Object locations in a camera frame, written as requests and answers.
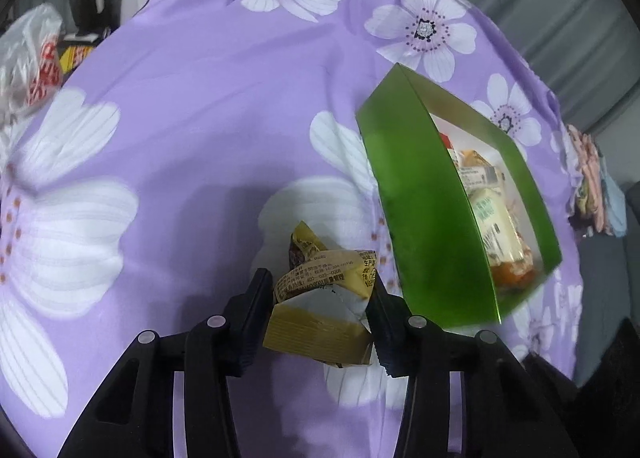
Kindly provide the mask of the folded pink blue cloths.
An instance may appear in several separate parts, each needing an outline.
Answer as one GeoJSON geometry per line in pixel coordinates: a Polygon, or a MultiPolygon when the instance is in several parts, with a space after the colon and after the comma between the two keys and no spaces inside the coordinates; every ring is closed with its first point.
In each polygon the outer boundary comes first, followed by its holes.
{"type": "Polygon", "coordinates": [[[608,173],[604,155],[588,134],[567,125],[568,138],[576,153],[574,165],[582,181],[577,187],[570,218],[584,236],[607,235],[623,238],[627,233],[625,195],[608,173]]]}

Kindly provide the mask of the white plastic bag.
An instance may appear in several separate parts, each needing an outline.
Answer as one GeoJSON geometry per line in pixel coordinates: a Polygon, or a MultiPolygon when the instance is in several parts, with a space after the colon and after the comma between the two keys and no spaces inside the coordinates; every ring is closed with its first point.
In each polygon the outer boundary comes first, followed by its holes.
{"type": "Polygon", "coordinates": [[[23,14],[1,36],[1,121],[31,114],[62,85],[58,39],[63,19],[46,2],[23,14]]]}

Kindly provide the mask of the grey sofa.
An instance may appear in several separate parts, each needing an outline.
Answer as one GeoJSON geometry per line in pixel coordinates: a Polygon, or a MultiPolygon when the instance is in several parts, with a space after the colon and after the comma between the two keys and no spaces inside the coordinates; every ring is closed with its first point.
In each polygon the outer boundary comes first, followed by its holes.
{"type": "Polygon", "coordinates": [[[595,235],[578,244],[584,292],[573,380],[587,382],[625,318],[639,321],[639,186],[626,192],[627,233],[595,235]]]}

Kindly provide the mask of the gold snack packet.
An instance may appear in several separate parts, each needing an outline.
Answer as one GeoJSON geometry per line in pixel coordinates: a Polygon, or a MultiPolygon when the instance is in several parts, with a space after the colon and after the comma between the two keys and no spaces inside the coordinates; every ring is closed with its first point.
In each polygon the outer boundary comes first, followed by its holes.
{"type": "Polygon", "coordinates": [[[298,223],[288,247],[290,270],[273,285],[265,348],[338,368],[370,363],[366,309],[377,261],[375,251],[330,249],[298,223]]]}

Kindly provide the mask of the purple floral tablecloth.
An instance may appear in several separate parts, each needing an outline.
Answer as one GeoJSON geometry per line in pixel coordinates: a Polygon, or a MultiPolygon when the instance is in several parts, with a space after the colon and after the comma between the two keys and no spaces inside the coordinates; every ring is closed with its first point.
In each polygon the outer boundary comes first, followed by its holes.
{"type": "Polygon", "coordinates": [[[375,251],[400,289],[356,122],[398,62],[520,149],[563,261],[498,331],[574,371],[576,177],[558,102],[494,22],[466,0],[150,0],[1,160],[1,404],[36,456],[139,332],[189,330],[255,268],[283,273],[299,222],[375,251]]]}

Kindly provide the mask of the green cardboard box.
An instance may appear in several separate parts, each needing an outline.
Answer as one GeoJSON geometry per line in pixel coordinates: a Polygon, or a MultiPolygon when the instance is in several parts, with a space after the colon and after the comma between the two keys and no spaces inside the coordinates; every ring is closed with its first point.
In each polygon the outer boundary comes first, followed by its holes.
{"type": "Polygon", "coordinates": [[[357,113],[410,311],[442,328],[499,322],[562,261],[559,240],[514,141],[444,88],[401,64],[357,113]],[[475,150],[506,178],[508,206],[537,270],[525,290],[500,292],[472,207],[439,137],[475,150]]]}

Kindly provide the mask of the yellow biscuit packet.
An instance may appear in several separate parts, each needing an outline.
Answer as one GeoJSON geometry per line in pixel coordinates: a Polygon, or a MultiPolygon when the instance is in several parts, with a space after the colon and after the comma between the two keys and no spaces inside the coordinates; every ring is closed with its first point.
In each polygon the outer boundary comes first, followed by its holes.
{"type": "Polygon", "coordinates": [[[459,152],[458,175],[467,193],[482,189],[503,190],[504,176],[475,150],[459,152]]]}

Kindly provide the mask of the green cream snack packet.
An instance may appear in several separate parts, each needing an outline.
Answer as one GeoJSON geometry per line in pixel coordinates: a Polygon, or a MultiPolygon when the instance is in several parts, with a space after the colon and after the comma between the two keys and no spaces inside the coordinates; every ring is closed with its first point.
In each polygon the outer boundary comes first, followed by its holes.
{"type": "Polygon", "coordinates": [[[473,191],[469,200],[489,264],[532,266],[532,253],[522,240],[503,196],[484,188],[473,191]]]}

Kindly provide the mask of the grey curtain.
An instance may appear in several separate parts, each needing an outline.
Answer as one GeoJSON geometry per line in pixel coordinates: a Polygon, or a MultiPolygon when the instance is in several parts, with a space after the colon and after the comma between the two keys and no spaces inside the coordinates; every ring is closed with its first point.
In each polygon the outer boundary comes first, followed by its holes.
{"type": "Polygon", "coordinates": [[[558,97],[602,134],[639,122],[639,30],[622,0],[468,0],[558,97]]]}

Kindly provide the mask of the orange snack packet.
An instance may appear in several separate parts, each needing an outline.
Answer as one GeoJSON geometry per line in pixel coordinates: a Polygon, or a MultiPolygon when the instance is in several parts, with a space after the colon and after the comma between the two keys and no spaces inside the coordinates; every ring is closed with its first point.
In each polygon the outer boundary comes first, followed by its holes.
{"type": "Polygon", "coordinates": [[[537,277],[532,259],[491,264],[490,271],[494,285],[502,290],[526,289],[537,277]]]}

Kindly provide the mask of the red triangular snack packet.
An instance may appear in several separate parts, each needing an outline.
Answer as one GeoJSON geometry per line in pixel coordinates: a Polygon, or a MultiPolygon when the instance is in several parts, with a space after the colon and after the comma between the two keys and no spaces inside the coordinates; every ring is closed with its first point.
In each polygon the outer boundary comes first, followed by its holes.
{"type": "Polygon", "coordinates": [[[444,144],[444,146],[448,150],[454,150],[454,145],[452,144],[451,140],[449,139],[449,137],[446,134],[440,133],[439,137],[442,140],[442,143],[444,144]]]}

